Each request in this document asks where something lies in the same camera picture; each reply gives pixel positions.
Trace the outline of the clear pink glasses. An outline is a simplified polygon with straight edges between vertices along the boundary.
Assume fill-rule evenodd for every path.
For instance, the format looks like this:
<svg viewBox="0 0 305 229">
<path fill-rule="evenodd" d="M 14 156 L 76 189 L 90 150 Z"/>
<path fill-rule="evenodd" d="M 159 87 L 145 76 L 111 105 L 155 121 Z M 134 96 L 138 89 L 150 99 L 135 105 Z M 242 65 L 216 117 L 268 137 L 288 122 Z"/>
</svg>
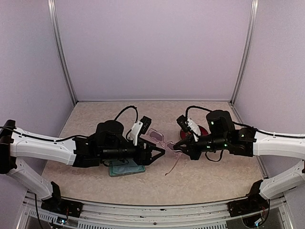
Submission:
<svg viewBox="0 0 305 229">
<path fill-rule="evenodd" d="M 182 155 L 182 152 L 180 150 L 175 150 L 174 149 L 175 143 L 173 141 L 165 141 L 164 135 L 153 128 L 149 129 L 146 135 L 156 144 L 158 144 L 163 149 L 165 149 L 166 152 L 169 152 L 176 156 L 176 161 L 175 161 L 174 165 L 167 173 L 165 173 L 165 176 L 169 175 L 174 170 L 176 165 L 178 164 L 180 157 Z"/>
</svg>

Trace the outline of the grey glasses case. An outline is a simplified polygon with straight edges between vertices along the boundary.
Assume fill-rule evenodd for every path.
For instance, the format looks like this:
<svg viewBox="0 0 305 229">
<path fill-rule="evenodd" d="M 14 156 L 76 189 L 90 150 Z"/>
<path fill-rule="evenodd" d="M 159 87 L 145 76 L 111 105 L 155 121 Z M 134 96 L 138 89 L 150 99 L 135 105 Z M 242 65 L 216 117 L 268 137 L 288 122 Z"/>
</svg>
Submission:
<svg viewBox="0 0 305 229">
<path fill-rule="evenodd" d="M 116 160 L 110 162 L 109 175 L 111 177 L 120 177 L 144 173 L 145 166 L 137 165 L 132 159 L 122 161 Z"/>
</svg>

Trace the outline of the small blue cleaning cloth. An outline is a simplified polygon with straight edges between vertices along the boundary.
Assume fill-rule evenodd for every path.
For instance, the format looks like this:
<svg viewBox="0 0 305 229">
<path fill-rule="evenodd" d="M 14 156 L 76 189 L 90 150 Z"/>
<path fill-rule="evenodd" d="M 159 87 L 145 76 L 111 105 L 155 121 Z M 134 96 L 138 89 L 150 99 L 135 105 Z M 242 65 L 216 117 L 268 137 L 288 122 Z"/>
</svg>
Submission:
<svg viewBox="0 0 305 229">
<path fill-rule="evenodd" d="M 138 172 L 143 172 L 145 171 L 144 166 L 129 166 L 129 165 L 122 165 L 122 166 L 115 166 L 112 168 L 112 173 L 116 175 L 121 175 L 121 174 L 133 174 L 133 173 L 138 173 Z"/>
</svg>

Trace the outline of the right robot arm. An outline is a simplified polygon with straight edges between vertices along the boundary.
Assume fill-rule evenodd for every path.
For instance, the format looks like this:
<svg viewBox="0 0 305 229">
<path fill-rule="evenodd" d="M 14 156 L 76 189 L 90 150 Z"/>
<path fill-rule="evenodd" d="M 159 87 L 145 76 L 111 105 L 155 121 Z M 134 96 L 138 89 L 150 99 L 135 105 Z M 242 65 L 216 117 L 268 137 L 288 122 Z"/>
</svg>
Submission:
<svg viewBox="0 0 305 229">
<path fill-rule="evenodd" d="M 224 110 L 210 111 L 206 115 L 210 130 L 208 135 L 202 135 L 199 126 L 187 115 L 179 116 L 176 121 L 181 129 L 190 135 L 177 142 L 174 149 L 188 155 L 191 160 L 198 160 L 203 152 L 223 150 L 236 156 L 283 156 L 300 160 L 292 168 L 272 178 L 254 182 L 244 199 L 228 202 L 231 217 L 268 208 L 272 197 L 305 182 L 304 134 L 265 132 L 244 124 L 240 125 L 241 129 L 236 129 L 237 123 L 233 122 L 230 113 Z"/>
</svg>

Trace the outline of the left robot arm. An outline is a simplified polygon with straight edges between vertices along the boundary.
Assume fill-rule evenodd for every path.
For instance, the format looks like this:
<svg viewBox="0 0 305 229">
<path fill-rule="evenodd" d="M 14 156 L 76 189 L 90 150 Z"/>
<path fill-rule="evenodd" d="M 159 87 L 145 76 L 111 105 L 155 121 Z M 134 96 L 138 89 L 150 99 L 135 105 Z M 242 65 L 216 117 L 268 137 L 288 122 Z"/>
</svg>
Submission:
<svg viewBox="0 0 305 229">
<path fill-rule="evenodd" d="M 116 120 L 99 123 L 95 133 L 90 136 L 67 138 L 29 133 L 17 128 L 15 123 L 14 120 L 7 120 L 0 128 L 0 172 L 36 194 L 42 200 L 42 209 L 61 215 L 78 218 L 83 203 L 62 198 L 60 187 L 42 178 L 23 158 L 39 158 L 89 168 L 98 167 L 104 162 L 128 159 L 139 166 L 148 166 L 165 154 L 164 149 L 141 138 L 151 124 L 146 116 L 133 125 L 130 140 L 124 138 L 124 126 Z"/>
</svg>

